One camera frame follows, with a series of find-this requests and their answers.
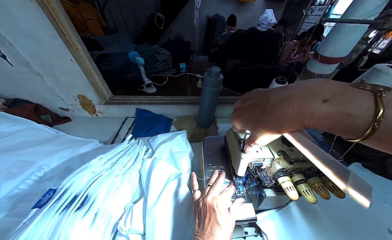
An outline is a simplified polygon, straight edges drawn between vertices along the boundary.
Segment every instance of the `white garment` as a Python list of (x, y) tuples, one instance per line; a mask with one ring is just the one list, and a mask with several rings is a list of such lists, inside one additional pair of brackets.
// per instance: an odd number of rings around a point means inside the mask
[(68, 176), (31, 212), (13, 240), (154, 240), (193, 237), (188, 188), (193, 151), (186, 131), (129, 140)]
[(392, 240), (392, 181), (352, 164), (349, 169), (373, 186), (372, 204), (365, 209), (350, 197), (317, 204), (305, 199), (280, 210), (257, 214), (257, 225), (269, 240)]
[(266, 9), (264, 10), (263, 15), (260, 16), (258, 19), (258, 30), (268, 30), (273, 25), (277, 23), (276, 17), (274, 16), (273, 9)]
[(115, 145), (102, 145), (0, 112), (0, 240), (67, 175)]
[(139, 186), (142, 160), (149, 154), (130, 137), (67, 177), (13, 239), (112, 239), (115, 223)]
[(128, 213), (119, 221), (116, 240), (133, 240), (137, 236), (131, 234), (142, 229), (146, 240), (192, 239), (193, 199), (187, 183), (194, 154), (187, 133), (160, 134), (148, 143), (154, 154), (143, 161), (140, 170), (145, 207), (138, 207), (140, 200), (127, 209)]

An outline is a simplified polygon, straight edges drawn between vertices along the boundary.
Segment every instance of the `right hand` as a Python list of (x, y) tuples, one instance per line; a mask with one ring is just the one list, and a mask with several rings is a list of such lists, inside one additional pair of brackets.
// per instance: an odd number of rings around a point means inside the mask
[(255, 89), (234, 104), (231, 114), (233, 130), (251, 132), (246, 140), (245, 152), (250, 152), (255, 145), (267, 145), (283, 133), (305, 128), (301, 120), (303, 100), (297, 97), (304, 84)]
[(238, 198), (231, 201), (235, 191), (233, 184), (222, 190), (224, 171), (219, 174), (215, 170), (212, 173), (203, 193), (199, 190), (196, 174), (192, 172), (191, 175), (195, 217), (193, 240), (230, 240), (236, 214), (245, 200)]

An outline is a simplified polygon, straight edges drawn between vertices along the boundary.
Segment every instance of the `stack of white fabric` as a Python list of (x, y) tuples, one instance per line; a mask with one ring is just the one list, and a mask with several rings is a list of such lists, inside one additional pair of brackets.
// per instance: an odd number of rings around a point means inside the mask
[(152, 158), (129, 138), (66, 178), (12, 239), (190, 239), (193, 151), (186, 132), (149, 139)]
[(276, 17), (274, 16), (273, 9), (264, 10), (263, 15), (258, 19), (258, 30), (268, 30), (277, 23)]
[(115, 146), (0, 112), (0, 240), (9, 239), (47, 189)]

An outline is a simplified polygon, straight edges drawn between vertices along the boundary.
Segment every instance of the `blue label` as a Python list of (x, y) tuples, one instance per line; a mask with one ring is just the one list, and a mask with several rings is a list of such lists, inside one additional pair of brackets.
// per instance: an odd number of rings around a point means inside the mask
[(47, 204), (54, 196), (56, 191), (57, 189), (54, 188), (48, 189), (48, 191), (44, 195), (42, 195), (42, 197), (35, 203), (35, 205), (33, 205), (31, 209), (42, 208), (43, 206), (45, 206), (45, 204)]
[(186, 72), (186, 63), (180, 63), (180, 70), (182, 73)]

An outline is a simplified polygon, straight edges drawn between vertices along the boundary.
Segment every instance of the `bracelet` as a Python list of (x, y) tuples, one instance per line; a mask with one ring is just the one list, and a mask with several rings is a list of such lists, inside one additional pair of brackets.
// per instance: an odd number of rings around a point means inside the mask
[(366, 83), (364, 79), (362, 79), (361, 82), (352, 83), (351, 86), (357, 89), (371, 91), (374, 94), (374, 103), (375, 103), (374, 118), (372, 119), (371, 125), (369, 126), (368, 130), (366, 130), (366, 132), (360, 138), (356, 138), (356, 139), (342, 138), (349, 142), (357, 143), (368, 139), (379, 128), (382, 120), (384, 119), (384, 110), (385, 110), (384, 102), (382, 98), (385, 97), (385, 92), (391, 91), (391, 88), (383, 85)]

